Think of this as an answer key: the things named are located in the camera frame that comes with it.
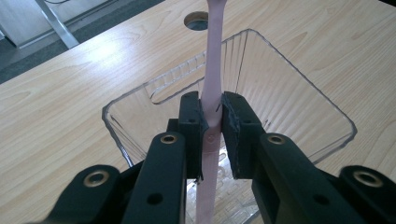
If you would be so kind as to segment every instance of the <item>transparent plastic box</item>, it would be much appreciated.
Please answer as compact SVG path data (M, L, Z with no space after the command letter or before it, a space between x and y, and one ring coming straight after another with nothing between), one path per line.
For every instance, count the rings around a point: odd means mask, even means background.
M201 92L205 52L126 92L103 120L130 166L146 158L152 138L178 117L180 97ZM353 139L353 122L268 40L245 30L223 41L222 90L243 95L268 133L291 138L316 163ZM250 180L233 180L221 144L214 223L244 223L258 214ZM195 220L195 184L188 182L186 223Z

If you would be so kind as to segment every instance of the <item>light wood surface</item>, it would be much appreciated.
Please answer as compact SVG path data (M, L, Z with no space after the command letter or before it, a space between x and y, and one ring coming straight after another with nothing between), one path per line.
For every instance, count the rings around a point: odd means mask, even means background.
M75 174L127 164L102 107L205 50L184 27L205 0L167 0L0 86L0 223L44 218ZM396 181L396 9L375 0L229 0L223 36L264 35L355 122L318 167L375 168Z
M107 0L78 0L48 4L59 20L66 22L98 7ZM0 27L17 46L26 44L52 30L35 0L3 0L0 2Z

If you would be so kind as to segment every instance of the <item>clear plastic container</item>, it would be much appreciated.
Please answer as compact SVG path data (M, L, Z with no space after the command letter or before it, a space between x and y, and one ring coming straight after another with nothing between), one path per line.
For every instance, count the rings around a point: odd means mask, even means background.
M132 166L145 159L152 138L178 117L180 97L201 92L205 52L144 83L104 107L103 119ZM223 41L222 90L243 95L268 133L291 138L316 163L353 139L353 122L268 40L245 30ZM220 150L215 223L244 223L258 214L249 180L233 180ZM188 183L186 222L195 218L195 186Z

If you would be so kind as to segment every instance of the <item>wooden table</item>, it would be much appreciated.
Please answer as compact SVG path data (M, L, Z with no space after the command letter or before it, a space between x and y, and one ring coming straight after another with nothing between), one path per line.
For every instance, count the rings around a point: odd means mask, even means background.
M0 223L44 218L75 174L127 164L101 120L110 100L205 50L184 18L205 0L167 0L0 86ZM396 181L396 9L375 0L229 0L224 37L259 31L356 123L318 167Z

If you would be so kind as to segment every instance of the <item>pink strip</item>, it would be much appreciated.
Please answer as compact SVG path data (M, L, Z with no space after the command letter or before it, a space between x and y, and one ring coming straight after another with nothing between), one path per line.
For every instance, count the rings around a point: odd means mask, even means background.
M212 223L216 199L221 138L221 39L227 0L207 0L209 21L202 108L209 129L204 134L202 167L204 181L197 187L196 223Z

